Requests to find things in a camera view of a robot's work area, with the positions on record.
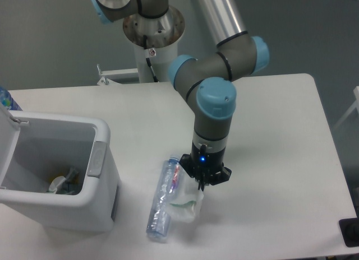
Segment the trash bin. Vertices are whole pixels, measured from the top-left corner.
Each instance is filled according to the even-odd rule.
[[[9,112],[0,104],[0,203],[44,226],[108,231],[120,185],[105,121]],[[76,195],[47,193],[54,178],[79,172]]]

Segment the blue bottle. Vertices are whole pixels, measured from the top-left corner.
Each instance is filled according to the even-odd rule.
[[[8,110],[22,110],[10,93],[0,86],[0,103]]]
[[[171,217],[165,212],[165,207],[176,196],[181,169],[180,157],[176,155],[171,155],[163,164],[147,224],[146,233],[150,239],[163,242],[167,237]]]

